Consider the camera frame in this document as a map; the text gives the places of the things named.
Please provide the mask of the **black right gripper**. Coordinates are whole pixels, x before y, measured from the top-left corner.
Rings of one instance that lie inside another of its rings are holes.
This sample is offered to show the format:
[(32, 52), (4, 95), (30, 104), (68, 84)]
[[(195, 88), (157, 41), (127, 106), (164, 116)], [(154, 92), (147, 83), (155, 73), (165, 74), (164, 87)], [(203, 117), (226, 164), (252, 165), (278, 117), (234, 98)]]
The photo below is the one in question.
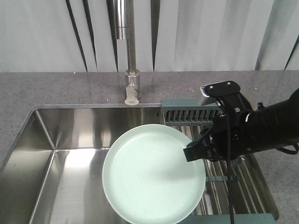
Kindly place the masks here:
[(242, 130), (231, 123), (230, 117), (221, 114), (213, 118), (210, 128), (200, 133), (200, 138), (183, 149), (187, 162), (206, 159), (210, 161), (235, 160), (248, 153)]

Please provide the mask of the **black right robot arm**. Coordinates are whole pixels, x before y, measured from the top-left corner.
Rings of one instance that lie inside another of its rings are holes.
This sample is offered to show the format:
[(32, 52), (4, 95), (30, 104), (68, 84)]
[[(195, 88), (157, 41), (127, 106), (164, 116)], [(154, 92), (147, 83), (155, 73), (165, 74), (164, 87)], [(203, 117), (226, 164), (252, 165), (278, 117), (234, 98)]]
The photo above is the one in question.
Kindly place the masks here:
[(241, 93), (217, 97), (217, 103), (223, 114), (214, 117), (212, 126), (186, 146), (187, 161), (228, 161), (271, 149), (299, 152), (298, 91), (268, 107), (259, 103), (255, 111)]

